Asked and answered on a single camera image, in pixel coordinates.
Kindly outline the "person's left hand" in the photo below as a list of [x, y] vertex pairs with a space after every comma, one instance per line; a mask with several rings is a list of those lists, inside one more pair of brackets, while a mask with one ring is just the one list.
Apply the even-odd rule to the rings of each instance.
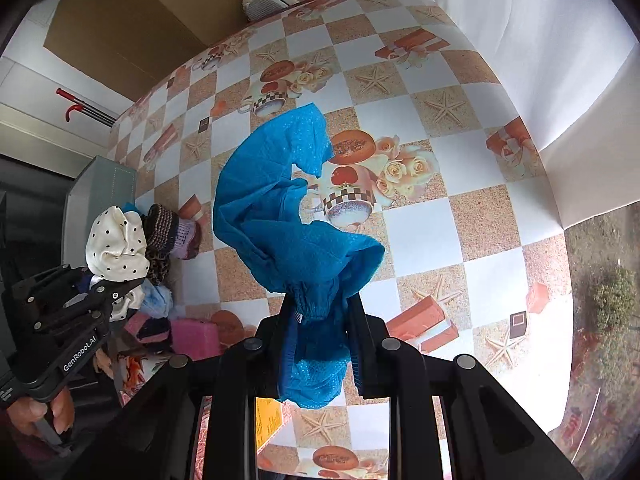
[[8, 408], [12, 425], [26, 436], [40, 436], [36, 422], [44, 419], [47, 412], [52, 413], [53, 427], [57, 434], [62, 434], [73, 426], [75, 408], [69, 388], [63, 388], [49, 404], [21, 398]]

